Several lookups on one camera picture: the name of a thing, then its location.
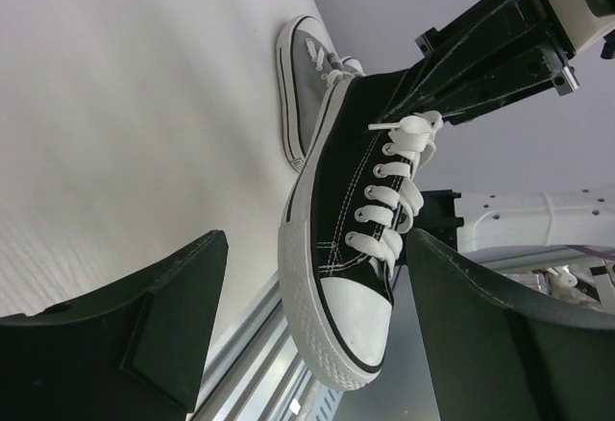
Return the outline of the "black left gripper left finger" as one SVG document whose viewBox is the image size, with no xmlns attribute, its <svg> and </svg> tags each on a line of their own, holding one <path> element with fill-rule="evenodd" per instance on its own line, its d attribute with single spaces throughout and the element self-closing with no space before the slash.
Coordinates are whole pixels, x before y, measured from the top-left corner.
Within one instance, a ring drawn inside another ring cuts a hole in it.
<svg viewBox="0 0 615 421">
<path fill-rule="evenodd" d="M 3 318 L 2 418 L 186 419 L 226 264 L 226 236 L 214 230 L 86 295 Z"/>
</svg>

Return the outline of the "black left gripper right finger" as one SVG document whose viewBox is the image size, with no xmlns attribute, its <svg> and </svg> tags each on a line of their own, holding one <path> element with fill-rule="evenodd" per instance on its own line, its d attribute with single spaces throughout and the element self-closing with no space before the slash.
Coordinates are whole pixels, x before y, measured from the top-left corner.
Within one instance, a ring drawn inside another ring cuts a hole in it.
<svg viewBox="0 0 615 421">
<path fill-rule="evenodd" d="M 611 420 L 614 317 L 413 230 L 406 260 L 443 420 Z"/>
</svg>

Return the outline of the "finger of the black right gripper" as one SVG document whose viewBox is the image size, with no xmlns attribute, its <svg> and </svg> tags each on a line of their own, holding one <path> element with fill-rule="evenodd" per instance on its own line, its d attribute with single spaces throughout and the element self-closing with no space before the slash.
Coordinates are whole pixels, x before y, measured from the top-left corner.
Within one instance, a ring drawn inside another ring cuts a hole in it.
<svg viewBox="0 0 615 421">
<path fill-rule="evenodd" d="M 431 108 L 458 125 L 548 89 L 561 96 L 577 89 L 575 69 L 566 55 L 548 45 L 528 51 L 481 72 L 438 94 Z"/>
<path fill-rule="evenodd" d="M 428 51 L 402 77 L 388 113 L 434 111 L 435 97 L 502 62 L 548 45 L 536 0 L 480 0 L 440 31 L 423 34 Z"/>
</svg>

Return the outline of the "grey canvas sneaker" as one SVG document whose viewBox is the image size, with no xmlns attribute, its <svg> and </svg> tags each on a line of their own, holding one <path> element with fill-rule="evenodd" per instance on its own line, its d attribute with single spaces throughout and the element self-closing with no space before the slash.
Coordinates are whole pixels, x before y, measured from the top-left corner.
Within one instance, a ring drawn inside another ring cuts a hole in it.
<svg viewBox="0 0 615 421">
<path fill-rule="evenodd" d="M 280 31 L 276 66 L 282 101 L 283 151 L 295 171 L 302 170 L 328 89 L 364 74 L 353 57 L 339 57 L 323 23 L 299 15 Z"/>
</svg>

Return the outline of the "black canvas sneaker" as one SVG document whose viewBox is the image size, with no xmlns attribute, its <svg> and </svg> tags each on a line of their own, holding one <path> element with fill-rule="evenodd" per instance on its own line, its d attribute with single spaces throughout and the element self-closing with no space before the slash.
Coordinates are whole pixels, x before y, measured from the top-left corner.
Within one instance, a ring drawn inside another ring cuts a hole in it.
<svg viewBox="0 0 615 421">
<path fill-rule="evenodd" d="M 359 389 L 381 372 L 403 237 L 423 207 L 414 183 L 442 119 L 414 113 L 412 70 L 330 88 L 279 229 L 290 334 L 317 379 Z"/>
</svg>

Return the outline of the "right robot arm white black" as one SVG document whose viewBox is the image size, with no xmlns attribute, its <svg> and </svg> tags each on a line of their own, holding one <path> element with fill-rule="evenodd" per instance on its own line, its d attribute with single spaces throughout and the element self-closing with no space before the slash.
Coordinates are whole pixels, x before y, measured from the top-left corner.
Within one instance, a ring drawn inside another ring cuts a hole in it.
<svg viewBox="0 0 615 421">
<path fill-rule="evenodd" d="M 614 54 L 614 0 L 479 0 L 446 27 L 422 34 L 423 59 L 386 111 L 438 111 L 453 125 L 554 89 L 578 88 L 571 59 L 602 40 Z M 457 250 L 614 243 L 614 189 L 534 196 L 415 194 L 406 221 Z"/>
</svg>

